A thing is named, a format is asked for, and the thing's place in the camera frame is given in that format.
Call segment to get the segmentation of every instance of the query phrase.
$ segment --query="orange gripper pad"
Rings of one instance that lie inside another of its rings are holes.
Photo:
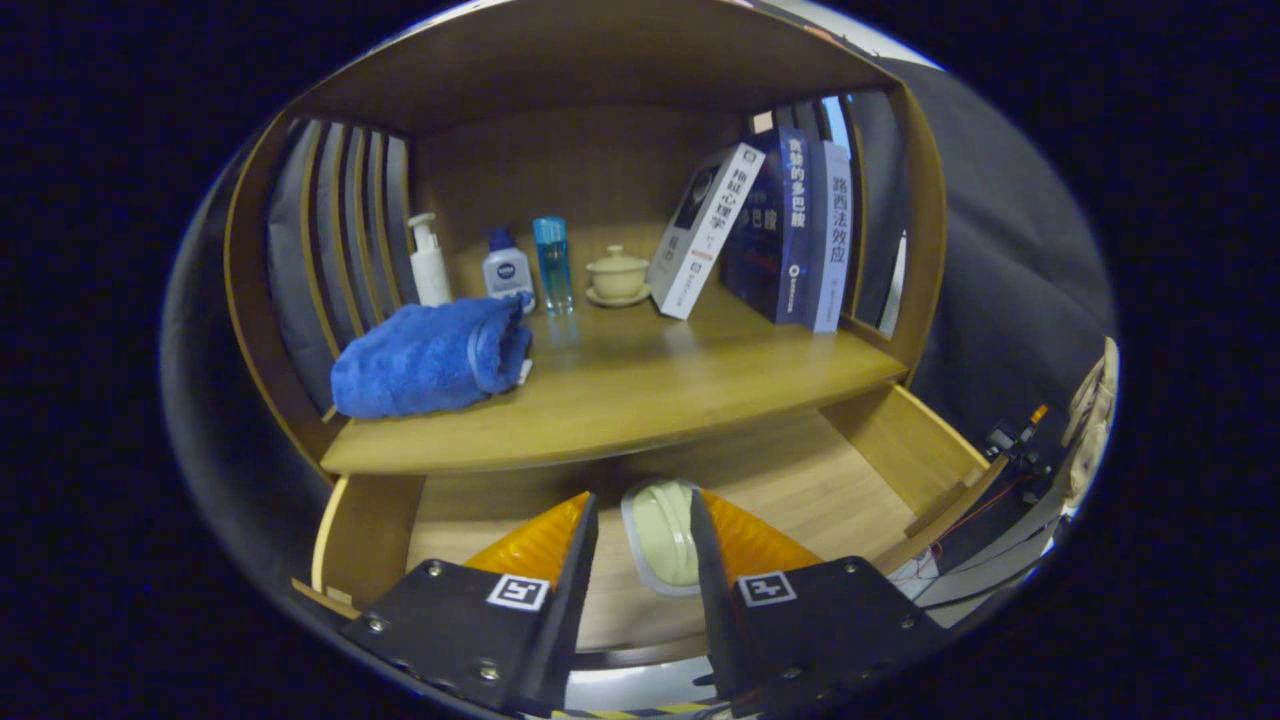
[[[716,524],[721,561],[731,585],[742,575],[799,570],[822,562],[809,548],[764,520],[714,493],[701,492]]]
[[[534,518],[489,547],[481,550],[467,568],[489,573],[524,575],[549,580],[556,588],[564,556],[591,493],[584,492]]]

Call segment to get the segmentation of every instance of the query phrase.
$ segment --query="white pump bottle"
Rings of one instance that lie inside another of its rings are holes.
[[[417,300],[425,307],[453,302],[449,278],[444,274],[440,242],[428,225],[434,219],[435,213],[422,213],[408,219],[408,227],[413,231],[413,241],[417,245],[417,251],[410,256],[410,265],[413,268]]]

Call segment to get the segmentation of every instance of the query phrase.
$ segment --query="saucer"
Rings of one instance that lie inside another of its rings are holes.
[[[640,286],[640,292],[632,295],[631,297],[605,300],[599,295],[595,295],[594,287],[589,287],[586,288],[586,299],[602,307],[626,307],[627,305],[635,305],[636,302],[640,302],[641,300],[649,297],[650,292],[653,292],[653,288],[650,288],[649,284],[645,283]]]

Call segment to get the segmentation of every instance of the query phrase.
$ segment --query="blue bottle cap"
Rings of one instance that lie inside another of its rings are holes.
[[[497,252],[516,246],[516,238],[511,236],[511,228],[503,225],[489,233],[489,252]]]
[[[538,245],[564,240],[564,218],[548,215],[534,220],[534,240]]]

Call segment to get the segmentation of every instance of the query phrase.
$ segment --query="white book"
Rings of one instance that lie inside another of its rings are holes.
[[[645,275],[659,313],[689,318],[763,165],[764,152],[740,142],[694,168]]]
[[[815,333],[832,333],[840,325],[840,309],[849,277],[849,255],[854,238],[854,181],[849,151],[829,140],[814,152],[813,169],[820,186],[814,186],[814,219],[819,232],[812,233],[809,284],[804,322]]]

